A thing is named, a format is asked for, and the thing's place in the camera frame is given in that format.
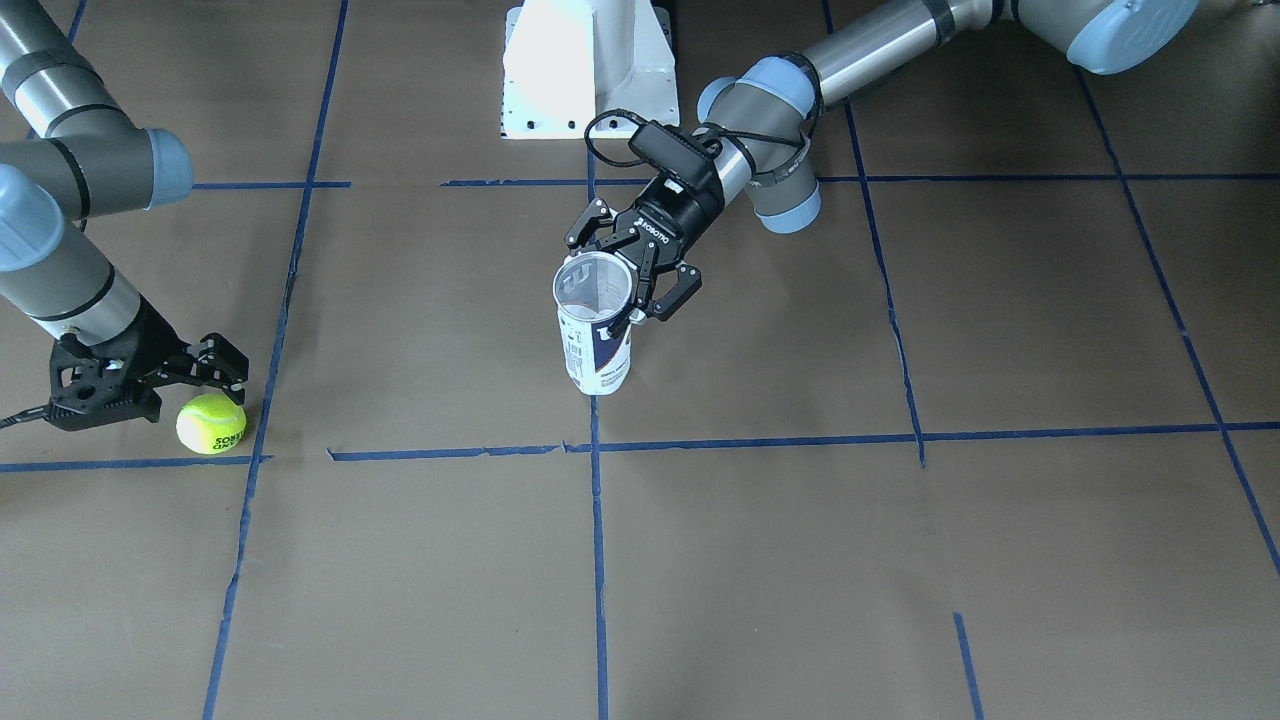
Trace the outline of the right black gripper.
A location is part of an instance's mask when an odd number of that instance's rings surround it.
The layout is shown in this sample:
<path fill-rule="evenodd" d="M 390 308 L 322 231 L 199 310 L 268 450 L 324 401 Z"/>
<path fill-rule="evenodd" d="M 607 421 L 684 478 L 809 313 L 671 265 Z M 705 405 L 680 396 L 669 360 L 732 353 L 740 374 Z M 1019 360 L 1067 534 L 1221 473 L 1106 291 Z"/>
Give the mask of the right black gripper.
<path fill-rule="evenodd" d="M 244 393 L 250 377 L 250 360 L 229 340 L 206 334 L 188 345 L 147 299 L 141 299 L 138 313 L 119 336 L 95 346 L 95 356 L 102 361 L 100 375 L 110 382 Z"/>

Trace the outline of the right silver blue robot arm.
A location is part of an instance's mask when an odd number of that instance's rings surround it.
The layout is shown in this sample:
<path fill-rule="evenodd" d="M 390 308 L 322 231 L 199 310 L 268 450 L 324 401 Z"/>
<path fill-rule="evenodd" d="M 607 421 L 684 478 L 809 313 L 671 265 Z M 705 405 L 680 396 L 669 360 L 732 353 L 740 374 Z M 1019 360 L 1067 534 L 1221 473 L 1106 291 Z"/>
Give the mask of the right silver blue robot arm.
<path fill-rule="evenodd" d="M 3 296 L 52 337 L 52 389 L 184 383 L 242 404 L 246 356 L 216 333 L 184 342 L 84 233 L 187 199 L 183 142 L 138 127 L 37 1 L 3 4 L 3 96 L 35 132 L 3 145 Z"/>

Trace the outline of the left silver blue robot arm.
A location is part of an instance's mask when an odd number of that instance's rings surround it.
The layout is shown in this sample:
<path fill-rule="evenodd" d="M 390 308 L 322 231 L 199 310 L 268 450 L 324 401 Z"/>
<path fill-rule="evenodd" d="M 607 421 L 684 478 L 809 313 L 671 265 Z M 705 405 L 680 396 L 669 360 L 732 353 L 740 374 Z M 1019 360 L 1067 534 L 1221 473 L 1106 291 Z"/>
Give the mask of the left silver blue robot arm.
<path fill-rule="evenodd" d="M 623 108 L 600 114 L 635 126 L 634 165 L 655 177 L 623 210 L 594 201 L 564 237 L 588 269 L 556 282 L 572 290 L 594 265 L 620 263 L 623 282 L 602 307 L 568 313 L 617 340 L 648 319 L 669 319 L 701 286 L 686 254 L 740 195 L 762 224 L 790 234 L 820 210 L 812 136 L 818 120 L 913 59 L 956 35 L 1014 20 L 1097 76 L 1153 56 L 1196 13 L 1194 1 L 887 1 L 801 51 L 762 58 L 737 77 L 708 85 L 696 128 L 685 131 Z"/>

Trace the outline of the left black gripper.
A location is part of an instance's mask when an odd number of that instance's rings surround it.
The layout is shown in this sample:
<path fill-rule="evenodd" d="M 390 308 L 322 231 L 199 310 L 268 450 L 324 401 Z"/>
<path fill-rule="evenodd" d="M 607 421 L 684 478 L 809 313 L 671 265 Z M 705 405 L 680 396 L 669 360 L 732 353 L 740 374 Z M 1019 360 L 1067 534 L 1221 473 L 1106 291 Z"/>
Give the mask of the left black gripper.
<path fill-rule="evenodd" d="M 603 199 L 588 204 L 564 234 L 568 255 L 598 251 L 634 265 L 636 287 L 607 336 L 620 338 L 626 322 L 668 320 L 701 287 L 701 272 L 686 252 L 724 210 L 721 178 L 710 173 L 689 187 L 659 176 L 626 209 Z"/>

